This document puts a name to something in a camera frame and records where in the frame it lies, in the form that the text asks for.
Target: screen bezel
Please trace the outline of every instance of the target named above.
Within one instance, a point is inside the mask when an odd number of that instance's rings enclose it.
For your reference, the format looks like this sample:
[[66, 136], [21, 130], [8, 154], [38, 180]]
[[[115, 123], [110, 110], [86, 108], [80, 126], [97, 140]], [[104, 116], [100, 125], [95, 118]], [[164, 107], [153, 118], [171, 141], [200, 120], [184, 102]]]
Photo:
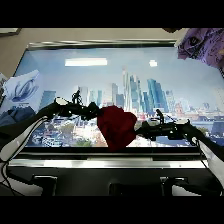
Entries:
[[[174, 47], [176, 40], [87, 40], [87, 41], [61, 41], [61, 42], [40, 42], [30, 43], [25, 49], [17, 67], [13, 74], [15, 76], [16, 71], [27, 51], [35, 50], [59, 50], [59, 49], [88, 49], [88, 48], [139, 48], [139, 47]], [[20, 153], [20, 158], [29, 155], [38, 156], [57, 156], [65, 155], [71, 156], [86, 156], [86, 155], [102, 155], [102, 156], [165, 156], [179, 157], [179, 156], [199, 156], [199, 149], [196, 147], [127, 147], [120, 151], [110, 152], [107, 147], [24, 147]]]

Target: city skyline image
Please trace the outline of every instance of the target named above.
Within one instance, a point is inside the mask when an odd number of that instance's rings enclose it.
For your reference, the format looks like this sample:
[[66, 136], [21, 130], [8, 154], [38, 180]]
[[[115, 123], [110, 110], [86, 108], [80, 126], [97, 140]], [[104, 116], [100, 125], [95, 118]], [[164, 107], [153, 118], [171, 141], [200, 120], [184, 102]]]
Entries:
[[[97, 59], [103, 63], [91, 66], [66, 64], [81, 59]], [[71, 101], [73, 93], [79, 90], [83, 105], [91, 102], [99, 107], [116, 105], [134, 113], [139, 122], [150, 121], [159, 108], [164, 115], [174, 119], [190, 119], [193, 125], [204, 128], [207, 136], [218, 136], [224, 141], [224, 124], [221, 124], [224, 118], [224, 80], [219, 70], [197, 60], [177, 59], [174, 47], [27, 51], [15, 76], [33, 70], [40, 73], [36, 80], [39, 88], [24, 104], [35, 112], [52, 103], [55, 97]], [[4, 100], [0, 114], [12, 106], [21, 104]], [[73, 122], [70, 142], [63, 140], [60, 128], [69, 122], [65, 119], [60, 125], [52, 124], [56, 127], [55, 133], [52, 130], [41, 133], [48, 135], [46, 138], [49, 139], [61, 139], [65, 145], [77, 145], [76, 141], [82, 138], [90, 139], [91, 145], [97, 145], [99, 138], [102, 140], [95, 120]], [[171, 143], [165, 137], [159, 138], [155, 145], [139, 139], [130, 146], [189, 146], [184, 141]], [[53, 140], [47, 139], [44, 144], [50, 144], [49, 141]]]

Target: cityscape print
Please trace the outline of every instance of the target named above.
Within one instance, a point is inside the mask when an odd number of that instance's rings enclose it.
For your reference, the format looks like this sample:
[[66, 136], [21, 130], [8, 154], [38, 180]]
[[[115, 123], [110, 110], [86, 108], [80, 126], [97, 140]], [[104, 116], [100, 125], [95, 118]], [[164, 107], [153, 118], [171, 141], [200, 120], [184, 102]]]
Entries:
[[[106, 50], [107, 55], [113, 54], [110, 49]], [[172, 48], [171, 50], [163, 48], [160, 49], [159, 52], [159, 50], [154, 49], [154, 54], [157, 53], [159, 55], [161, 52], [163, 53], [166, 51], [170, 51], [170, 54], [173, 54], [174, 50]], [[73, 49], [72, 51], [76, 51], [77, 53], [82, 50]], [[122, 53], [125, 51], [127, 51], [127, 49], [119, 49], [119, 55], [122, 56]], [[143, 56], [146, 57], [146, 53], [148, 54], [148, 52], [153, 50], [149, 48], [144, 51]], [[134, 49], [129, 49], [129, 53], [124, 53], [124, 55], [130, 57], [130, 52], [135, 54]], [[66, 54], [68, 53], [68, 50], [66, 53], [63, 51], [60, 52], [60, 60], [62, 60], [61, 55], [63, 55], [63, 53], [64, 61], [67, 57]], [[51, 63], [52, 67], [55, 67], [55, 64], [58, 64], [58, 61], [57, 63], [53, 63], [53, 58], [49, 59], [49, 67], [44, 67], [42, 65], [44, 62], [41, 60], [43, 55], [45, 56], [46, 54], [48, 54], [46, 50], [39, 51], [39, 53], [36, 52], [36, 55], [35, 51], [33, 51], [32, 57], [35, 59], [35, 63], [32, 62], [32, 66], [29, 67], [25, 58], [22, 60], [21, 65], [17, 70], [16, 75], [22, 75], [25, 74], [26, 71], [30, 72], [35, 69], [40, 71], [44, 82], [43, 80], [40, 80], [41, 88], [38, 89], [35, 96], [27, 102], [18, 103], [16, 105], [4, 100], [0, 113], [11, 107], [26, 106], [31, 106], [35, 112], [38, 112], [43, 107], [51, 104], [56, 97], [63, 97], [70, 100], [72, 94], [79, 90], [82, 104], [85, 106], [88, 106], [91, 102], [95, 102], [99, 108], [115, 105], [123, 108], [124, 111], [129, 111], [135, 114], [138, 119], [135, 128], [139, 128], [143, 121], [148, 121], [150, 125], [155, 125], [155, 122], [151, 122], [151, 119], [157, 117], [156, 109], [159, 109], [163, 112], [166, 122], [178, 119], [189, 119], [191, 124], [200, 129], [207, 137], [220, 145], [224, 145], [224, 82], [218, 70], [209, 68], [198, 61], [173, 59], [174, 61], [172, 63], [176, 66], [170, 68], [171, 75], [169, 75], [170, 79], [168, 79], [168, 71], [166, 71], [167, 73], [161, 73], [161, 75], [158, 68], [150, 70], [151, 68], [149, 65], [147, 65], [148, 68], [145, 70], [143, 67], [141, 69], [139, 68], [138, 75], [138, 69], [134, 70], [134, 67], [128, 63], [129, 61], [124, 60], [123, 62], [121, 61], [118, 66], [116, 78], [108, 81], [105, 78], [105, 81], [103, 82], [101, 80], [103, 79], [103, 76], [94, 76], [104, 69], [102, 68], [103, 66], [98, 66], [97, 70], [94, 70], [95, 68], [92, 69], [92, 71], [89, 72], [90, 75], [83, 75], [82, 77], [80, 77], [80, 75], [75, 76], [75, 72], [65, 70], [67, 68], [65, 68], [64, 65], [58, 67], [58, 71], [50, 69]], [[55, 58], [57, 58], [55, 52], [50, 52], [49, 54], [51, 56], [54, 54]], [[189, 74], [188, 78], [186, 78], [186, 75], [183, 75], [183, 80], [185, 78], [185, 81], [181, 84], [177, 81], [176, 77], [178, 76], [174, 76], [174, 74], [172, 75], [172, 71], [177, 68], [178, 70], [180, 70], [180, 68], [183, 69], [183, 71], [179, 71], [180, 74], [184, 72]], [[80, 69], [84, 74], [84, 68], [83, 70], [81, 70], [81, 68], [73, 69], [76, 72]], [[142, 71], [146, 71], [148, 74], [140, 74]], [[63, 78], [63, 76], [59, 76], [57, 72], [63, 72], [63, 74], [66, 74], [67, 72], [66, 76], [64, 76], [66, 79]], [[65, 88], [62, 88], [59, 85], [62, 80], [65, 82]], [[196, 82], [198, 89], [193, 87], [194, 81]], [[80, 117], [73, 119], [73, 117], [62, 118], [55, 116], [50, 122], [42, 124], [33, 132], [27, 146], [107, 147], [107, 144], [97, 127], [96, 119], [83, 121]], [[171, 141], [165, 136], [158, 137], [155, 142], [136, 137], [128, 147], [190, 147], [190, 144], [185, 140]]]

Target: crumpled fabric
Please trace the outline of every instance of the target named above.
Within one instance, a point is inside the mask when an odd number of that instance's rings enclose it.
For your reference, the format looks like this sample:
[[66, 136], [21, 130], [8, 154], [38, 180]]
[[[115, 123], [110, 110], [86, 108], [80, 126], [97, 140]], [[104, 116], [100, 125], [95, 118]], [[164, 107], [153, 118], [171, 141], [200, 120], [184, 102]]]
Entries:
[[25, 75], [11, 77], [3, 84], [3, 96], [12, 102], [23, 102], [29, 99], [39, 88], [35, 81], [38, 75], [39, 71], [34, 70]]
[[137, 118], [116, 106], [103, 107], [97, 117], [97, 126], [103, 134], [110, 151], [125, 148], [135, 138], [134, 125]]
[[192, 58], [215, 67], [224, 66], [224, 28], [190, 28], [178, 46], [178, 59]]
[[35, 115], [34, 110], [29, 106], [25, 108], [14, 107], [0, 116], [0, 127], [15, 124]]

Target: dark red object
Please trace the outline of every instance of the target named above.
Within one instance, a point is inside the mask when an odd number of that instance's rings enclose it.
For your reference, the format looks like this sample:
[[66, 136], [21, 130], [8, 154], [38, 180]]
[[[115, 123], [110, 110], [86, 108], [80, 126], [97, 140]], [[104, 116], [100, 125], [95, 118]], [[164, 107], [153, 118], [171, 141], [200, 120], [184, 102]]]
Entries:
[[116, 106], [103, 107], [101, 110], [102, 114], [97, 117], [97, 125], [108, 147], [111, 151], [125, 148], [136, 138], [136, 116]]

